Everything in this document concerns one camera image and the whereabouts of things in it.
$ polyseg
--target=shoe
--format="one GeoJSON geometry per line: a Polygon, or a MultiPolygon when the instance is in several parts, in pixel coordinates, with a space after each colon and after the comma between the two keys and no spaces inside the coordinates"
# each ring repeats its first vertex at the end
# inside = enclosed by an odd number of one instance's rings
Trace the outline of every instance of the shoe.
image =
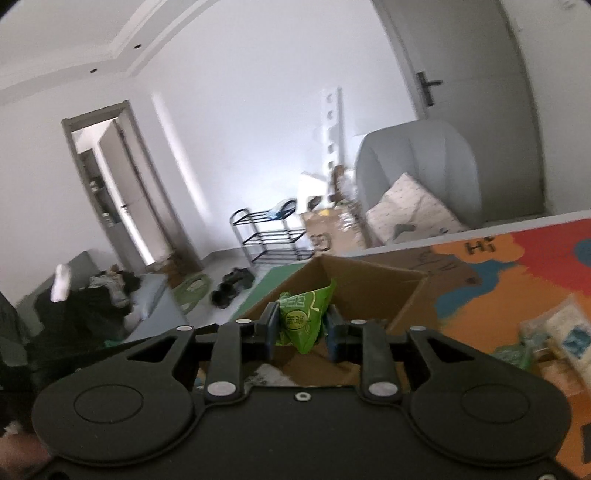
{"type": "Polygon", "coordinates": [[[237,290],[248,290],[254,281],[255,276],[247,268],[234,268],[229,274],[223,276],[223,282],[234,285],[237,290]]]}
{"type": "Polygon", "coordinates": [[[211,301],[216,307],[220,309],[228,308],[228,306],[232,303],[238,296],[238,292],[236,289],[230,285],[229,283],[220,283],[217,286],[217,290],[214,290],[211,294],[211,301]]]}

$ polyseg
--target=rack shelf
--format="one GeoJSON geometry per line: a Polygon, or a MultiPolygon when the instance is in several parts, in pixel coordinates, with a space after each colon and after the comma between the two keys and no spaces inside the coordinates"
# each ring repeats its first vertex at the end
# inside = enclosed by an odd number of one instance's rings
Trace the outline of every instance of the rack shelf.
{"type": "Polygon", "coordinates": [[[255,262],[286,264],[298,260],[307,260],[314,255],[313,250],[298,248],[296,245],[296,242],[306,234],[306,229],[290,229],[287,226],[287,218],[295,211],[294,207],[284,212],[282,218],[270,219],[267,217],[268,210],[253,213],[244,208],[230,216],[230,225],[251,265],[254,265],[255,262]],[[256,225],[264,222],[281,222],[283,228],[260,231],[256,225]],[[250,227],[250,231],[246,235],[242,235],[239,229],[240,226],[243,228],[250,227]],[[277,248],[277,245],[288,245],[289,248],[281,249],[277,248]]]}

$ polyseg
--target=pillow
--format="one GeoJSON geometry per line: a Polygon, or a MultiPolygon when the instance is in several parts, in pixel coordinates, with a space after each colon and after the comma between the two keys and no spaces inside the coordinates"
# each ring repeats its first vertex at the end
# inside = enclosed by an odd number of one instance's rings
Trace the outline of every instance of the pillow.
{"type": "Polygon", "coordinates": [[[408,242],[468,230],[455,215],[408,173],[366,214],[384,244],[408,242]]]}

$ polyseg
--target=green candy wrapper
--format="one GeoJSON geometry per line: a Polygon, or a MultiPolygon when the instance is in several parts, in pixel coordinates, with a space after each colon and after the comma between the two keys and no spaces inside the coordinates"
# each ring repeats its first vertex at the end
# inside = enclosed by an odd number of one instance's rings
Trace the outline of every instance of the green candy wrapper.
{"type": "Polygon", "coordinates": [[[283,292],[279,296],[282,323],[278,341],[280,345],[292,344],[299,353],[308,353],[312,349],[335,287],[336,283],[332,281],[328,287],[319,290],[295,296],[283,292]]]}

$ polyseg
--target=yellow circle logo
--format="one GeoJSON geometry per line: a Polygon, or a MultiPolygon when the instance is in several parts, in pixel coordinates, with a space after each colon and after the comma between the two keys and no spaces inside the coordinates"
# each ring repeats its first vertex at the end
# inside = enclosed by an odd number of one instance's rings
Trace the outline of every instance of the yellow circle logo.
{"type": "Polygon", "coordinates": [[[308,316],[301,310],[293,310],[285,315],[285,326],[288,330],[299,330],[308,323],[308,316]]]}

